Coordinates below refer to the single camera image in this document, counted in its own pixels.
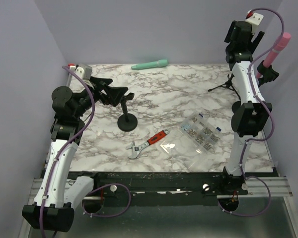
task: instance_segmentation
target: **table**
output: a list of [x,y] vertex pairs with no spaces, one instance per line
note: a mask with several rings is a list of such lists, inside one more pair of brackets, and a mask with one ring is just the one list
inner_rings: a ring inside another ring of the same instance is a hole
[[[128,111],[138,118],[134,131],[122,132],[117,119],[122,114],[116,108],[96,103],[92,123],[84,132],[70,171],[106,172],[221,172],[229,159],[233,144],[230,120],[231,106],[238,97],[230,90],[208,89],[224,83],[230,73],[227,65],[169,65],[134,71],[130,65],[92,65],[94,77],[112,78],[111,86],[127,86],[135,94],[127,102]],[[79,92],[83,86],[72,79],[70,88]],[[141,144],[162,129],[176,129],[187,116],[201,112],[213,126],[224,134],[213,153],[170,157],[159,144],[128,159],[126,146],[133,140]],[[271,172],[273,163],[263,142],[254,142],[246,162],[247,172]]]

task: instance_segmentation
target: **wall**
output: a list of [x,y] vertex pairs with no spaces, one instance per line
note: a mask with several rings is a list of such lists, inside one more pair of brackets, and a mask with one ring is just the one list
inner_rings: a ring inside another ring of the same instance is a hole
[[281,1],[35,0],[67,61],[173,64],[224,63],[231,22]]
[[[276,121],[275,133],[268,140],[269,148],[278,171],[288,177],[298,209],[298,0],[284,0],[278,12],[292,39],[273,63],[273,69],[280,73],[279,78],[263,85],[261,92],[266,101],[273,104]],[[280,34],[280,26],[275,17],[256,52],[261,53],[272,46]],[[265,128],[266,134],[270,125],[268,123]]]
[[66,61],[33,0],[0,0],[0,238],[18,236],[53,122]]

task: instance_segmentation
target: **wrench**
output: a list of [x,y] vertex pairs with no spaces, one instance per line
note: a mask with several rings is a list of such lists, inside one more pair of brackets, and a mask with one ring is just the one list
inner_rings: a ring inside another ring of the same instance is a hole
[[169,134],[169,130],[162,130],[141,145],[135,145],[135,141],[133,141],[131,145],[128,145],[126,147],[127,150],[132,149],[132,154],[131,156],[128,156],[128,158],[132,160],[136,159],[143,149],[156,143],[157,141],[161,140],[168,134]]

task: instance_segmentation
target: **green microphone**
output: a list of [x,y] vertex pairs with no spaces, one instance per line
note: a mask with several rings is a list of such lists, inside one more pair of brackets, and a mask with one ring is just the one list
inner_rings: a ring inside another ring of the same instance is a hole
[[137,65],[131,66],[133,70],[145,69],[145,68],[155,68],[155,67],[165,67],[168,65],[168,61],[166,59],[158,60],[150,63],[140,63]]

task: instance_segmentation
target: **white marble surface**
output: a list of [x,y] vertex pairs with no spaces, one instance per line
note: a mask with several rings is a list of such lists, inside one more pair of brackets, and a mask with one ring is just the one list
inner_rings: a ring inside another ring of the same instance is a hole
[[[130,65],[93,65],[92,76],[112,78],[111,86],[128,86],[135,94],[127,107],[138,118],[138,126],[122,132],[117,127],[120,105],[113,108],[96,103],[95,116],[83,134],[70,171],[221,172],[233,144],[231,106],[238,98],[230,90],[207,90],[224,83],[228,73],[226,65],[170,65],[139,71],[131,70]],[[83,89],[75,79],[70,88],[74,92]],[[137,159],[128,159],[131,151],[125,147],[133,140],[137,145],[162,129],[173,130],[194,111],[202,112],[210,124],[222,129],[224,136],[213,153],[168,156],[157,142]],[[246,171],[271,172],[272,165],[265,144],[253,143]]]

